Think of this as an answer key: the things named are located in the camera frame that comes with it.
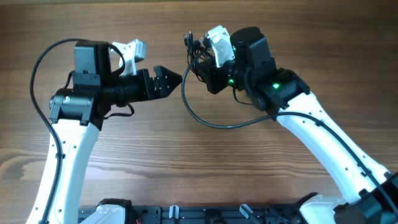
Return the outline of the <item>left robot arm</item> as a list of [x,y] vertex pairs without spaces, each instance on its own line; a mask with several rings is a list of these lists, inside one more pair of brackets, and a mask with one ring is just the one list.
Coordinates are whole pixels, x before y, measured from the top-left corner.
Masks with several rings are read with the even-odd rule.
[[160,65],[154,78],[146,69],[128,70],[126,50],[109,42],[74,42],[75,68],[51,97],[49,116],[31,98],[50,144],[28,223],[77,223],[88,160],[112,106],[166,98],[182,82],[181,75]]

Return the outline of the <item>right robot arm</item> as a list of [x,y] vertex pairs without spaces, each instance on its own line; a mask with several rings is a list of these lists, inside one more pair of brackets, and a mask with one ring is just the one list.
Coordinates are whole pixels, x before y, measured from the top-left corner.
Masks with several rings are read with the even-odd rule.
[[293,133],[335,181],[340,196],[309,194],[297,205],[306,223],[396,223],[397,176],[368,156],[327,114],[293,71],[277,68],[257,27],[224,27],[194,41],[197,75],[216,94],[230,86]]

